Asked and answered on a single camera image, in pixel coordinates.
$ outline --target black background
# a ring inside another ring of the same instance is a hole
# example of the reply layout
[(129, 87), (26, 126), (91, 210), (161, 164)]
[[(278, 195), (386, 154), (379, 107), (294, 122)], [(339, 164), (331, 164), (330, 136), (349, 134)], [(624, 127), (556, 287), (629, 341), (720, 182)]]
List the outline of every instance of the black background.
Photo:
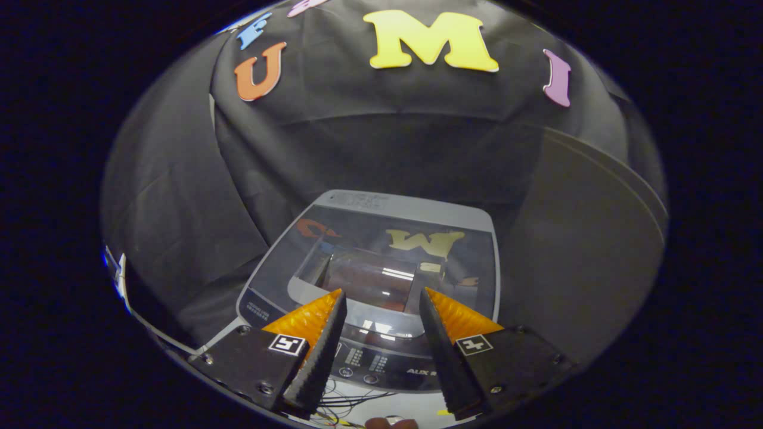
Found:
[[(754, 2), (537, 3), (545, 11), (514, 2), (615, 76), (652, 124), (671, 233), (626, 333), (585, 374), (496, 426), (754, 426)], [(4, 427), (277, 426), (163, 356), (106, 278), (98, 233), (102, 168), (131, 106), (179, 55), (259, 5), (4, 3)]]

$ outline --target blue letter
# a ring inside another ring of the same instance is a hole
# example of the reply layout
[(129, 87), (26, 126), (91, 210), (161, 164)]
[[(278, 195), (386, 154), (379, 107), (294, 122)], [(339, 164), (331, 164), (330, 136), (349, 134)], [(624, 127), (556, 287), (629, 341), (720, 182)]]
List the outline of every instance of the blue letter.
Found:
[(241, 50), (245, 50), (249, 44), (251, 44), (257, 37), (259, 37), (260, 34), (262, 34), (262, 28), (268, 24), (265, 19), (270, 18), (270, 15), (273, 15), (273, 13), (268, 12), (257, 18), (257, 20), (254, 21), (252, 25), (241, 31), (241, 34), (236, 37), (236, 39), (241, 39)]

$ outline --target orange letter u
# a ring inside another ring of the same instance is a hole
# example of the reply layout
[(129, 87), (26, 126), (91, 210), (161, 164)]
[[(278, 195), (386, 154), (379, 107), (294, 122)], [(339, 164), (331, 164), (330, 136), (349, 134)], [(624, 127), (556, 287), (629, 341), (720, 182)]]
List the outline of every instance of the orange letter u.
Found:
[(236, 73), (236, 87), (242, 100), (245, 102), (257, 100), (267, 95), (275, 87), (278, 79), (281, 78), (281, 50), (285, 47), (286, 42), (281, 42), (262, 52), (262, 56), (265, 57), (267, 64), (267, 74), (262, 82), (257, 85), (253, 81), (253, 68), (254, 63), (257, 61), (256, 56), (249, 58), (236, 67), (233, 72)]

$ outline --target button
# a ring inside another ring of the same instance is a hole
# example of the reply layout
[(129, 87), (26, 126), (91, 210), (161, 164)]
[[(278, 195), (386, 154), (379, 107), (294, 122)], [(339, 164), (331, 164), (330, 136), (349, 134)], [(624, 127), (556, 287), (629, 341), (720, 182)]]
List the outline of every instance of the button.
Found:
[(363, 381), (367, 382), (368, 384), (376, 384), (379, 382), (379, 378), (377, 376), (368, 374), (367, 376), (363, 377)]

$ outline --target yellow letter m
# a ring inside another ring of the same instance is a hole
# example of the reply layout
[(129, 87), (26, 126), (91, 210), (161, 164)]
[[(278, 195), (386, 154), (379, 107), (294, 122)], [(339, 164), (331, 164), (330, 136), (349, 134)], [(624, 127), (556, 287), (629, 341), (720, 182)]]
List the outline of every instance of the yellow letter m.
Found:
[(371, 58), (371, 67), (405, 67), (410, 65), (410, 55), (404, 53), (400, 42), (406, 45), (425, 64), (434, 64), (445, 42), (450, 43), (450, 53), (445, 62), (460, 69), (497, 72), (498, 63), (490, 58), (482, 39), (482, 21), (468, 15), (443, 12), (427, 27), (404, 11), (378, 11), (363, 17), (376, 28), (377, 50)]

